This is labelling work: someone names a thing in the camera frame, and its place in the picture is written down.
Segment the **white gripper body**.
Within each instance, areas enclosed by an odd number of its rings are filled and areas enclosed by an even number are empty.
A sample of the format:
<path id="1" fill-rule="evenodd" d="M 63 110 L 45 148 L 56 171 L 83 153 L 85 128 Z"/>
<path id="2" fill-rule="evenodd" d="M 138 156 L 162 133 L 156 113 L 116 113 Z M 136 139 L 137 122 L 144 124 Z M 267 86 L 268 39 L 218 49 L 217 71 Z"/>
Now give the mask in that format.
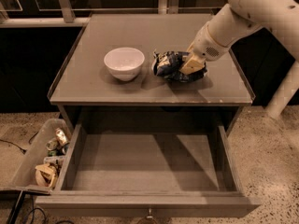
<path id="1" fill-rule="evenodd" d="M 187 49 L 189 55 L 186 63 L 191 63 L 193 66 L 203 66 L 205 61 L 216 61 L 228 50 L 229 47 L 221 45 L 212 38 L 208 26 L 204 25 Z"/>

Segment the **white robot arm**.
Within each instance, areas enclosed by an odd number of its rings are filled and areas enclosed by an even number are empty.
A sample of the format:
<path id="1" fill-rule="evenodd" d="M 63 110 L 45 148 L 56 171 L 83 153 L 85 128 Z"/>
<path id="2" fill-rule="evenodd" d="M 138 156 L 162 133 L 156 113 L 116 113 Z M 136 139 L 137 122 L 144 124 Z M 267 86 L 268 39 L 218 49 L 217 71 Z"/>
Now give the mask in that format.
<path id="1" fill-rule="evenodd" d="M 216 61 L 239 39 L 267 29 L 294 58 L 265 111 L 276 119 L 299 89 L 299 4 L 294 0 L 228 0 L 197 33 L 180 72 L 189 75 Z"/>

